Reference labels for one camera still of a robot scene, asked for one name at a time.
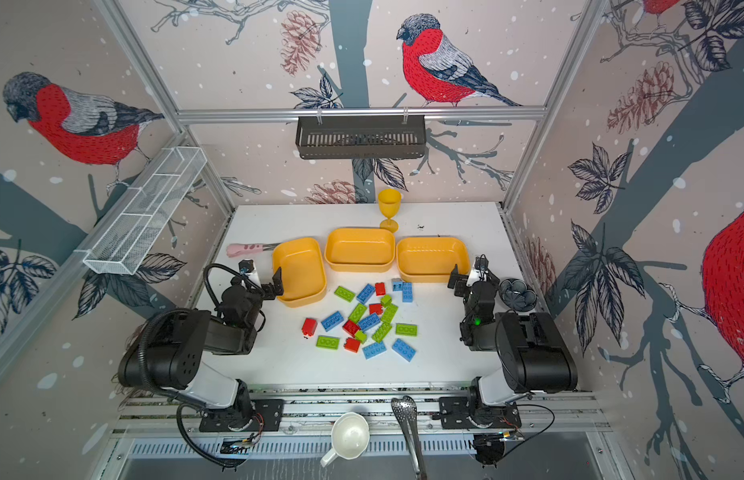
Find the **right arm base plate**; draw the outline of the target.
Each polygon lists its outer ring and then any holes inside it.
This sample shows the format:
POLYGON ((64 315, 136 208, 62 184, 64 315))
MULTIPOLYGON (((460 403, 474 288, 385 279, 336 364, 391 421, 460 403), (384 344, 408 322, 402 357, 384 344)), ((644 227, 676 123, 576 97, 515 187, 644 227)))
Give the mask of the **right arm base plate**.
POLYGON ((431 415, 445 430, 520 429, 518 411, 512 406, 485 406, 466 396, 440 397, 431 415))

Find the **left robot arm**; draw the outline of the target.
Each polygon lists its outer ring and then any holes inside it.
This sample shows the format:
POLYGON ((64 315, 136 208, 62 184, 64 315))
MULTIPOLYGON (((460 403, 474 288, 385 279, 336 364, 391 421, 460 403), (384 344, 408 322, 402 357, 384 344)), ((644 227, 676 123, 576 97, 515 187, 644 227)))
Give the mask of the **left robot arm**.
POLYGON ((119 364, 120 385, 191 406, 208 419, 247 425, 256 411, 246 383, 215 370, 202 356, 252 351, 267 321, 263 304, 284 294, 281 268, 264 284, 250 278, 253 272, 249 260, 237 270, 206 265, 203 285, 213 308, 175 308, 146 321, 119 364))

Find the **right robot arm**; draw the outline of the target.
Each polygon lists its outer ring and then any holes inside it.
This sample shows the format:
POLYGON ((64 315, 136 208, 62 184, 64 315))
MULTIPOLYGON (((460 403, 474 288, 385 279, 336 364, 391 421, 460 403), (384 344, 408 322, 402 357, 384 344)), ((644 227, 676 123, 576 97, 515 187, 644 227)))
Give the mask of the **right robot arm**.
POLYGON ((521 279, 500 278, 484 255, 468 274, 455 266, 447 287, 461 298, 460 341, 498 356, 500 368, 472 380, 467 416, 480 427, 510 423, 512 404, 536 392, 577 388, 578 372, 552 316, 536 310, 537 294, 521 279))

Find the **blue lego brick upturned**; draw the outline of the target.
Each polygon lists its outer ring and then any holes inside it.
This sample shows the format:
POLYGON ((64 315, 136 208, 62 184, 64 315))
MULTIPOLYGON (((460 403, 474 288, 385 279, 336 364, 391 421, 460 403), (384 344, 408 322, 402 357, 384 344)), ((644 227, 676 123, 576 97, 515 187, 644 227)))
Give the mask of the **blue lego brick upturned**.
POLYGON ((342 325, 345 322, 345 318, 340 311, 336 311, 329 315, 327 318, 321 321, 321 326, 325 332, 329 332, 335 327, 342 325))

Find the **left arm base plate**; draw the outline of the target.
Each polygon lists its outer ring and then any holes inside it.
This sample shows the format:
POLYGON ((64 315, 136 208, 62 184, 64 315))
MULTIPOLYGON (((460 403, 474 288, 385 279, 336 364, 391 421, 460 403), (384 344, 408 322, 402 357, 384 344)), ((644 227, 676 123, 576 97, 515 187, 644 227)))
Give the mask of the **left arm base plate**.
POLYGON ((204 433, 276 432, 285 402, 283 399, 250 400, 242 410, 236 406, 212 409, 202 415, 199 430, 204 433))

